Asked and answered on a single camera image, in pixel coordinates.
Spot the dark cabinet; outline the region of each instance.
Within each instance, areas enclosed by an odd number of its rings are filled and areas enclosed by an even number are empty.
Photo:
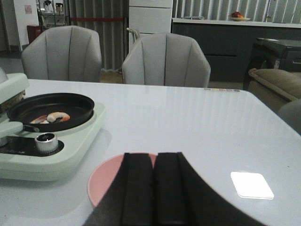
[[[300,28],[173,23],[172,33],[194,38],[210,66],[210,81],[243,82],[256,38],[301,40]]]

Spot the white stove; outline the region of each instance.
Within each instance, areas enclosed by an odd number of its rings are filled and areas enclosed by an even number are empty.
[[[29,86],[26,75],[22,73],[7,76],[8,80],[0,83],[0,104]],[[67,176],[75,170],[89,149],[103,125],[105,112],[104,104],[95,103],[93,116],[87,122],[52,132],[57,137],[58,148],[47,155],[36,151],[35,138],[41,133],[22,130],[9,134],[8,143],[0,146],[0,178],[53,181]],[[2,113],[0,126],[8,122],[7,114]]]

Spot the floor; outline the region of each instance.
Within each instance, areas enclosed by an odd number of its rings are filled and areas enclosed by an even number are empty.
[[[23,73],[23,66],[21,61],[21,54],[19,52],[12,52],[10,54],[0,53],[0,67],[9,73]],[[100,75],[100,82],[104,83],[123,83],[123,76],[120,71],[106,71],[102,70]],[[210,88],[223,89],[242,89],[243,84],[238,82],[210,82]]]
[[[10,73],[24,73],[21,54],[19,52],[0,53],[0,67],[6,74]],[[100,82],[105,83],[123,83],[122,73],[116,71],[101,71]]]

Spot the red strap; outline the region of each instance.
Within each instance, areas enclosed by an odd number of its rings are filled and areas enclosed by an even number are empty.
[[[119,22],[124,21],[124,18],[76,18],[71,17],[71,21],[77,22]]]

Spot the countertop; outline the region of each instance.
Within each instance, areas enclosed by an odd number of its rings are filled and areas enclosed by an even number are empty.
[[[199,20],[199,19],[181,19],[181,18],[173,18],[172,21],[173,23],[187,23],[187,24],[301,28],[301,24],[279,24],[279,23],[272,23],[272,22],[256,22],[256,21]]]

